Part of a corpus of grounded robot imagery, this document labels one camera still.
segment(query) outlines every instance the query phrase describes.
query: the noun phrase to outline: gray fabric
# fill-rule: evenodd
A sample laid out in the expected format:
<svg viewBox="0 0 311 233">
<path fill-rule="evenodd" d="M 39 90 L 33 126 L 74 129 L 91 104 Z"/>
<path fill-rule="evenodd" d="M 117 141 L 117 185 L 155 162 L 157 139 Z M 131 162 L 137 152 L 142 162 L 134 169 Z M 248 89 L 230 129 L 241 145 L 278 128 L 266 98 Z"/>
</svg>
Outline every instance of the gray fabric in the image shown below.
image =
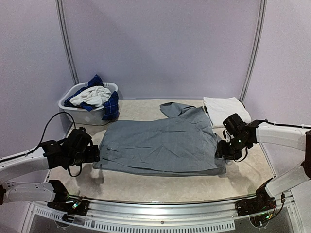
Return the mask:
<svg viewBox="0 0 311 233">
<path fill-rule="evenodd" d="M 168 119 L 112 123 L 93 167 L 135 174 L 225 173 L 225 162 L 215 163 L 218 138 L 202 107 L 165 103 L 160 109 Z"/>
</svg>

